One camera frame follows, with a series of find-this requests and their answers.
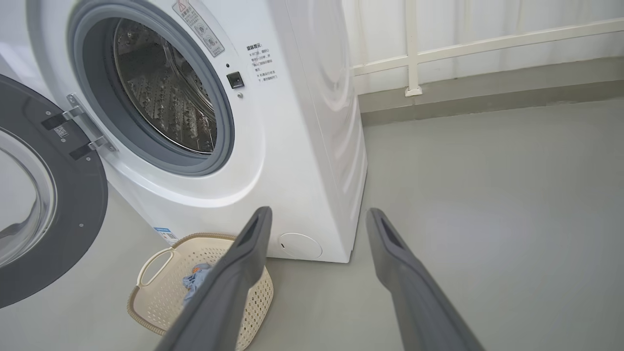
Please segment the metal hinge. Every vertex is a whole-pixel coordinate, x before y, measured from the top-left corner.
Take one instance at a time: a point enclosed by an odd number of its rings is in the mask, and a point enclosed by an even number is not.
[[[117,148],[113,146],[108,138],[104,135],[102,130],[91,119],[91,116],[85,111],[75,94],[69,94],[67,100],[72,105],[72,109],[62,113],[62,117],[65,121],[75,121],[76,124],[82,129],[84,134],[87,135],[89,140],[88,146],[91,150],[99,150],[105,148],[109,151],[117,151]]]

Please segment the stainless steel drum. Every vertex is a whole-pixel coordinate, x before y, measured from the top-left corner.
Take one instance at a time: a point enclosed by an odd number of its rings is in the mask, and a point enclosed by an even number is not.
[[[119,79],[142,117],[174,144],[211,154],[215,111],[187,60],[158,33],[128,19],[119,21],[114,36]]]

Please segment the white wall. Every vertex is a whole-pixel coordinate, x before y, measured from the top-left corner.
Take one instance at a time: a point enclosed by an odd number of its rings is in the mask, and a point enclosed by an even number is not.
[[[353,65],[407,54],[405,0],[342,2]],[[519,16],[520,0],[418,0],[418,51],[624,17],[624,0],[524,0],[523,3]],[[419,65],[419,80],[422,84],[609,56],[624,56],[624,32],[426,62]],[[405,87],[407,67],[357,76],[355,82],[358,94]]]

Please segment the blue cloth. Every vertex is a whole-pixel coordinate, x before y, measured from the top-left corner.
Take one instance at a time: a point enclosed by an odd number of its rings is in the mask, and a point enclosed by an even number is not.
[[[195,295],[195,292],[211,270],[212,267],[209,264],[198,264],[193,267],[193,272],[195,273],[182,278],[182,285],[188,289],[187,295],[184,297],[184,301],[182,301],[183,306],[186,306],[191,301],[193,295]]]

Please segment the white washing machine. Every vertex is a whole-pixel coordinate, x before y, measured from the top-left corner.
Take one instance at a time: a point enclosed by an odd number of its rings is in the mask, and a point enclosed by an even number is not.
[[[19,294],[88,249],[105,179],[170,243],[268,205],[270,257],[349,261],[367,160],[339,1],[11,1],[0,18],[0,279],[58,266]]]

